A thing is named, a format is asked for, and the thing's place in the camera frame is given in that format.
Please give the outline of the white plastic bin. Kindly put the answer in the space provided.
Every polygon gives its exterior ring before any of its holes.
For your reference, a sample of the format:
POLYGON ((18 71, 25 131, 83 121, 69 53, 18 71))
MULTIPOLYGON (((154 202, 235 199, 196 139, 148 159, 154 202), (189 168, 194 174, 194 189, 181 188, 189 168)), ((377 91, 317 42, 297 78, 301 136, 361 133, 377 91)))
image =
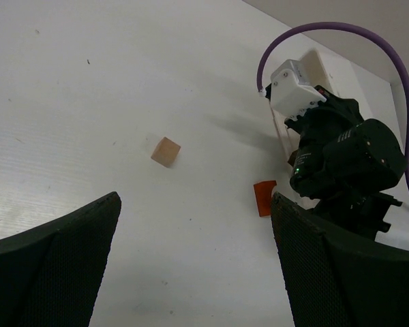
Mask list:
POLYGON ((284 183, 289 184, 292 166, 288 163, 290 156, 298 149, 299 134, 289 130, 285 120, 294 122, 303 118, 307 110, 315 108, 324 97, 315 91, 321 85, 329 91, 338 92, 337 83, 333 80, 336 70, 336 54, 308 50, 300 59, 285 60, 271 74, 270 109, 273 123, 282 148, 284 183))

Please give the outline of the orange arch block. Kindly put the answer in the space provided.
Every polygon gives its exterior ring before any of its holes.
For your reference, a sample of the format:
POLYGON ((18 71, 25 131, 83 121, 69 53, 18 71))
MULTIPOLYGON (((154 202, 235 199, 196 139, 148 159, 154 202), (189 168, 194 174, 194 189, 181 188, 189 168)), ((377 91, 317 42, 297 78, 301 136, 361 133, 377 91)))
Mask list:
POLYGON ((271 199, 276 181, 262 181, 254 184, 254 194, 259 217, 268 217, 271 214, 271 199))

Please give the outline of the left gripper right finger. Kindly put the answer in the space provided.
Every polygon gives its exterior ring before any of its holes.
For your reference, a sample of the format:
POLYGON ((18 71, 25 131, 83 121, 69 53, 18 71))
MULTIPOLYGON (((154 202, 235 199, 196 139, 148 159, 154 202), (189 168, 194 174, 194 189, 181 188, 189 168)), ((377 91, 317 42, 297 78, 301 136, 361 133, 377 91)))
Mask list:
POLYGON ((295 326, 409 326, 409 251, 346 231, 278 192, 271 223, 295 326))

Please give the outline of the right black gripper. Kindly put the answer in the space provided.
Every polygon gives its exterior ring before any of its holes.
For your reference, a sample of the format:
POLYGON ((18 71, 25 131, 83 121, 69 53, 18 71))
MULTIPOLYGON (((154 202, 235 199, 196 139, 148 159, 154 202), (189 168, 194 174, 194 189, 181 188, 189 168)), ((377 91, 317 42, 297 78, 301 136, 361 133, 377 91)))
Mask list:
POLYGON ((288 118, 300 135, 290 186, 317 200, 312 214, 366 238, 387 233, 384 217, 401 202, 384 190, 406 171, 395 134, 377 119, 364 119, 354 99, 327 95, 304 115, 288 118))

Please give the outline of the small light wood cube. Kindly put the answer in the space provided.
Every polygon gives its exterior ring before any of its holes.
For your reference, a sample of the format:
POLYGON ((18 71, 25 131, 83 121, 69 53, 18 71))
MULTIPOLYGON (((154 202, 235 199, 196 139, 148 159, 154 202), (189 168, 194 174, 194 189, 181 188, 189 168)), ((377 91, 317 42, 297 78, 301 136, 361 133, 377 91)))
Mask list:
POLYGON ((155 147, 151 159, 169 168, 175 162, 181 146, 167 137, 163 137, 155 147))

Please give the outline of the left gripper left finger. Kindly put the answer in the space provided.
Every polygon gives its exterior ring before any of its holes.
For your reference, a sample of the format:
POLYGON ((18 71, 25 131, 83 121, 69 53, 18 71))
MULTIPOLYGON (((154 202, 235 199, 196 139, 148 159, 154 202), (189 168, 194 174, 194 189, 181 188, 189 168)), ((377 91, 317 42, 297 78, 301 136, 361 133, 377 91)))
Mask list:
POLYGON ((0 240, 0 326, 88 326, 121 212, 111 192, 0 240))

